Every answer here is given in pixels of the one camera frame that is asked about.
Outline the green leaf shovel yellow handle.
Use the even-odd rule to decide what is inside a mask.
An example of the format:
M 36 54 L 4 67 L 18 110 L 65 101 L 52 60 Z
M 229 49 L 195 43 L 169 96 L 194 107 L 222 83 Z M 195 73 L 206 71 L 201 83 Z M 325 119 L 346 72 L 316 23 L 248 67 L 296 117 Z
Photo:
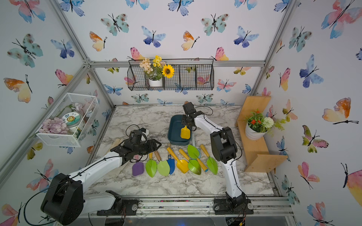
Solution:
M 149 160 L 147 161 L 145 165 L 145 169 L 147 174 L 153 178 L 157 171 L 157 163 L 155 160 L 153 160 L 153 153 L 149 153 Z

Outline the green shovel wooden handle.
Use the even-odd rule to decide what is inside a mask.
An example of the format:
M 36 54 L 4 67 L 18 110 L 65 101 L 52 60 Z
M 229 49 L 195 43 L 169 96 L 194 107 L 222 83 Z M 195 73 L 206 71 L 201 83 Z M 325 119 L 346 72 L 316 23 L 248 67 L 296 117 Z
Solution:
M 157 170 L 158 172 L 162 175 L 162 176 L 165 176 L 167 177 L 170 173 L 170 166 L 168 164 L 167 161 L 163 161 L 159 152 L 158 151 L 155 151 L 154 152 L 155 155 L 156 155 L 156 158 L 157 160 L 159 161 L 158 165 L 157 165 Z

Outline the purple shovel pink handle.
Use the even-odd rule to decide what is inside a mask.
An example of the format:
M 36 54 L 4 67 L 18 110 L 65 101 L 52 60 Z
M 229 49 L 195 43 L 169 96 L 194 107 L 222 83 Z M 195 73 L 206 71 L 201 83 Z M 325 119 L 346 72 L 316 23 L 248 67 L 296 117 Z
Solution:
M 132 166 L 132 175 L 134 177 L 139 176 L 141 174 L 144 173 L 144 164 L 143 162 L 140 160 L 140 156 L 139 155 L 135 155 L 134 156 L 134 165 Z

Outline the yellow scoop shovel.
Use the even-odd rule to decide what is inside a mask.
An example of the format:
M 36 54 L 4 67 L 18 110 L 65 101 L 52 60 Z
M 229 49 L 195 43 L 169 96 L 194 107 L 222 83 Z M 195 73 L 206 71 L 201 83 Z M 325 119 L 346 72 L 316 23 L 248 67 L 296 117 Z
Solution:
M 167 151 L 177 161 L 176 167 L 183 174 L 187 173 L 189 171 L 188 162 L 186 160 L 179 160 L 178 157 L 176 156 L 176 154 L 173 152 L 173 150 L 170 147 L 167 148 Z

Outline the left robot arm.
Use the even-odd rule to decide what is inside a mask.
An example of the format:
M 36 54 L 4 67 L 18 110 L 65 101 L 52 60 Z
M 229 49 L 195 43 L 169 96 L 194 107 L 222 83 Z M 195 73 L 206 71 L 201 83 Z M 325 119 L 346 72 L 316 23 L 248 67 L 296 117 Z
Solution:
M 107 190 L 105 195 L 94 197 L 85 197 L 84 193 L 97 180 L 125 165 L 135 155 L 148 155 L 162 146 L 154 138 L 148 139 L 147 134 L 145 128 L 133 130 L 127 139 L 93 164 L 67 175 L 59 173 L 47 189 L 41 211 L 63 226 L 91 212 L 105 216 L 126 214 L 126 204 L 116 192 Z

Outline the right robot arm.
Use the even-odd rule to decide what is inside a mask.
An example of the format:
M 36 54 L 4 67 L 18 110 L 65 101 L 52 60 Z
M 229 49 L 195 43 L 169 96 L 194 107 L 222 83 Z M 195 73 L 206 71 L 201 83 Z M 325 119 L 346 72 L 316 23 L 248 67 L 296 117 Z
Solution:
M 247 198 L 241 190 L 237 174 L 237 152 L 232 129 L 221 127 L 206 117 L 202 111 L 197 111 L 191 102 L 183 105 L 185 114 L 182 125 L 187 128 L 198 128 L 210 135 L 212 153 L 216 161 L 221 163 L 223 175 L 226 181 L 226 195 L 233 205 L 241 205 Z

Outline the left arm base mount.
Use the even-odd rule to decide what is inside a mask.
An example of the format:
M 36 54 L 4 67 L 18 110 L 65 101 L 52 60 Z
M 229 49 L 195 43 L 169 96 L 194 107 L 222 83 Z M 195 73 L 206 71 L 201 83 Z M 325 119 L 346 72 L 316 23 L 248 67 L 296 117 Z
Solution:
M 139 206 L 137 199 L 124 199 L 120 194 L 106 190 L 106 193 L 115 198 L 112 206 L 106 210 L 97 211 L 98 216 L 135 216 Z

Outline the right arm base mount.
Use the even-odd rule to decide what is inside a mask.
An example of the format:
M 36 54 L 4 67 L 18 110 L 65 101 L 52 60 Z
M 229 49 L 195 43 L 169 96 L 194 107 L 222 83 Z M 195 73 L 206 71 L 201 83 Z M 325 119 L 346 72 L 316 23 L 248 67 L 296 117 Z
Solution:
M 215 215 L 252 215 L 254 213 L 253 208 L 253 204 L 245 194 L 235 198 L 228 195 L 224 198 L 216 198 L 213 205 Z

